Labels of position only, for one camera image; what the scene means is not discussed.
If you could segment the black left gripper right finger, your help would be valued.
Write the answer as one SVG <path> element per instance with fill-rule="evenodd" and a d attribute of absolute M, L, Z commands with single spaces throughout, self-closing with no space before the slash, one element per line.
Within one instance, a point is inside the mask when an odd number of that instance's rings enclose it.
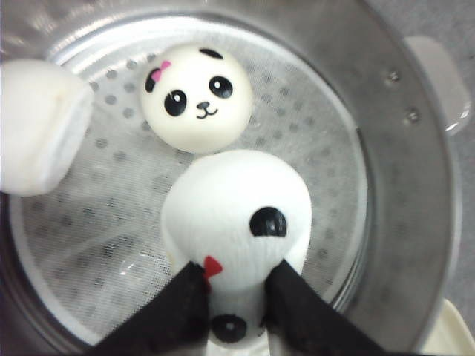
<path fill-rule="evenodd" d="M 283 260 L 265 282 L 271 355 L 389 355 Z"/>

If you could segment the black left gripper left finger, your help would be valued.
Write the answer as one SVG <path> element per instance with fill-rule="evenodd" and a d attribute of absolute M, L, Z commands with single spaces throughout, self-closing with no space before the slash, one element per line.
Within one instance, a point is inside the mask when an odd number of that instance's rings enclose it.
<path fill-rule="evenodd" d="M 86 355 L 204 355 L 208 335 L 203 269 L 188 263 L 150 303 Z"/>

